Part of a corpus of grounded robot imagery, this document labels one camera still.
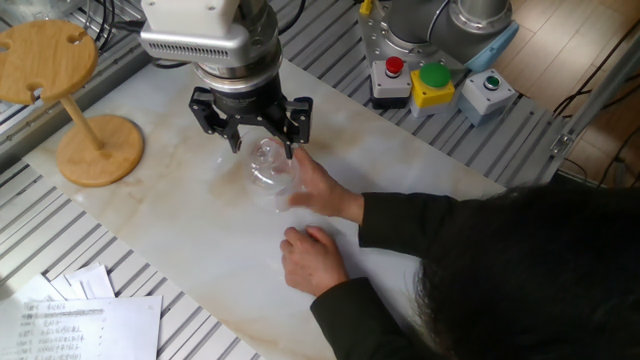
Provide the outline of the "person's left hand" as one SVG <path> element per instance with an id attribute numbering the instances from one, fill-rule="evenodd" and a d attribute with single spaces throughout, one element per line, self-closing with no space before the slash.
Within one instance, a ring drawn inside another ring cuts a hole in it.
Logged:
<path id="1" fill-rule="evenodd" d="M 288 286 L 319 297 L 349 280 L 334 239 L 322 228 L 288 228 L 280 243 L 284 278 Z"/>

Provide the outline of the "person's right hand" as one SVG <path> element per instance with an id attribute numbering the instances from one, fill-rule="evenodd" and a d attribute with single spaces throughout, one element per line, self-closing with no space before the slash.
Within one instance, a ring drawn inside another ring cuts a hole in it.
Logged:
<path id="1" fill-rule="evenodd" d="M 289 197 L 289 206 L 361 225 L 364 216 L 363 195 L 339 184 L 304 148 L 297 148 L 293 155 L 299 165 L 303 190 Z"/>

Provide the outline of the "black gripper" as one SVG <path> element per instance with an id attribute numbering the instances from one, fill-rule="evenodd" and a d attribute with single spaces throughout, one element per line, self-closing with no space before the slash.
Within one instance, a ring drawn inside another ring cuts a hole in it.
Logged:
<path id="1" fill-rule="evenodd" d="M 230 122 L 236 115 L 268 120 L 272 134 L 284 145 L 287 159 L 293 158 L 296 144 L 309 142 L 313 99 L 298 97 L 287 101 L 278 75 L 257 88 L 241 92 L 195 87 L 189 108 L 202 130 L 226 139 L 233 153 L 241 148 L 237 126 Z"/>

